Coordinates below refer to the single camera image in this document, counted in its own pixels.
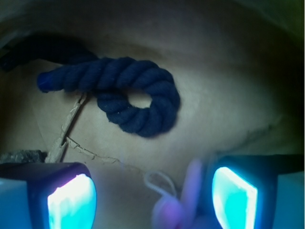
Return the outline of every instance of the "led light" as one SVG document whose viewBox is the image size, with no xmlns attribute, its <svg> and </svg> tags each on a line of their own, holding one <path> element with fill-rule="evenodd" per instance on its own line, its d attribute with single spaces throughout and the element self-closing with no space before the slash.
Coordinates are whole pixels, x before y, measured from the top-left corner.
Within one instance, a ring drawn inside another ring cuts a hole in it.
<svg viewBox="0 0 305 229">
<path fill-rule="evenodd" d="M 50 229 L 90 229 L 96 210 L 96 189 L 91 178 L 77 175 L 48 196 Z"/>
<path fill-rule="evenodd" d="M 224 229 L 253 229 L 257 188 L 227 167 L 220 167 L 213 177 L 213 205 Z"/>
</svg>

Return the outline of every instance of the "white string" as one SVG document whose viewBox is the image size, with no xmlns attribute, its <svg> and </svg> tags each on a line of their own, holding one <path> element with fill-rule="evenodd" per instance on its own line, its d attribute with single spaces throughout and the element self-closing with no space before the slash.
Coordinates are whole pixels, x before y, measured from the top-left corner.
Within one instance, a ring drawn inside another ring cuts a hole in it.
<svg viewBox="0 0 305 229">
<path fill-rule="evenodd" d="M 151 175 L 159 175 L 160 177 L 162 177 L 164 180 L 166 180 L 169 184 L 169 186 L 171 187 L 172 189 L 172 195 L 169 194 L 167 191 L 165 191 L 164 189 L 156 186 L 155 184 L 153 184 L 152 182 L 149 181 L 149 177 Z M 160 171 L 148 171 L 145 175 L 144 175 L 144 183 L 145 185 L 156 191 L 157 193 L 161 194 L 162 196 L 174 196 L 174 197 L 177 197 L 177 191 L 175 189 L 175 185 L 173 184 L 173 181 L 169 178 L 169 176 L 167 176 L 166 174 L 160 172 Z"/>
</svg>

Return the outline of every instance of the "twisted rope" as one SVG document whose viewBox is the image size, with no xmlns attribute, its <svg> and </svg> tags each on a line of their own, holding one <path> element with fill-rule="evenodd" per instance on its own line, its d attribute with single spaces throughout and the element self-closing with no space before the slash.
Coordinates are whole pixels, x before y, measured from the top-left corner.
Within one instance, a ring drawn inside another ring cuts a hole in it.
<svg viewBox="0 0 305 229">
<path fill-rule="evenodd" d="M 77 42 L 32 36 L 0 58 L 0 66 L 10 71 L 38 58 L 70 64 L 41 73 L 37 79 L 41 91 L 92 92 L 109 121 L 125 132 L 152 137 L 169 131 L 175 123 L 180 97 L 173 76 L 151 61 L 130 57 L 98 59 Z M 150 107 L 132 106 L 120 92 L 126 88 L 149 94 Z"/>
</svg>

